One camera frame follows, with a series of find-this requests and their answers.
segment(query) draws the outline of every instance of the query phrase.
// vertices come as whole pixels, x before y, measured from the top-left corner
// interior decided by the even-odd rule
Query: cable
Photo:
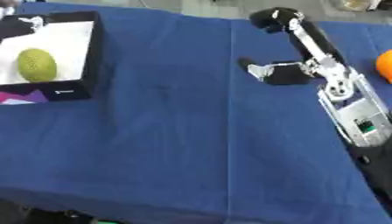
[[[150,9],[150,8],[151,8],[148,4],[145,3],[144,0],[138,0],[138,1],[139,1],[139,3],[140,3],[144,8],[147,8],[147,9]]]

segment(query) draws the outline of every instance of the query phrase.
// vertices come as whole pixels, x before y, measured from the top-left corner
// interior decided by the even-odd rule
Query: robotic arm
[[[305,84],[321,76],[326,84],[318,91],[319,102],[349,144],[379,146],[392,136],[389,110],[365,76],[347,66],[326,35],[304,14],[274,8],[251,15],[250,21],[268,33],[287,32],[304,60],[258,66],[250,59],[240,59],[248,73],[271,85]]]

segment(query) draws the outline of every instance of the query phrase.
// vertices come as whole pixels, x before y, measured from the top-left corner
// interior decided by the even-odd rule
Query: table
[[[142,224],[392,223],[313,85],[269,87],[236,64],[300,59],[246,20],[27,3],[20,13],[99,11],[94,99],[0,108],[0,196]],[[322,23],[391,107],[374,60],[387,25]]]

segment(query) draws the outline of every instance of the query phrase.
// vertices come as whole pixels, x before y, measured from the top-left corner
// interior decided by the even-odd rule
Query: black box
[[[88,99],[92,97],[102,59],[103,25],[95,11],[73,13],[53,13],[49,15],[17,15],[18,18],[44,16],[50,24],[92,21],[90,41],[82,74],[74,80],[54,80],[49,82],[28,82],[0,84],[0,104],[21,104],[37,102],[58,102]],[[73,43],[64,43],[72,47]]]

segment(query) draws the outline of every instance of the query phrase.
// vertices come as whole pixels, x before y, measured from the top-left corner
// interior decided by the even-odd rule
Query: floor
[[[392,25],[392,11],[351,12],[337,9],[341,0],[47,0],[72,4],[145,7],[207,18],[247,18],[251,12],[275,6],[303,11],[314,20],[358,21]],[[0,200],[0,223],[11,224],[20,217],[20,206]]]

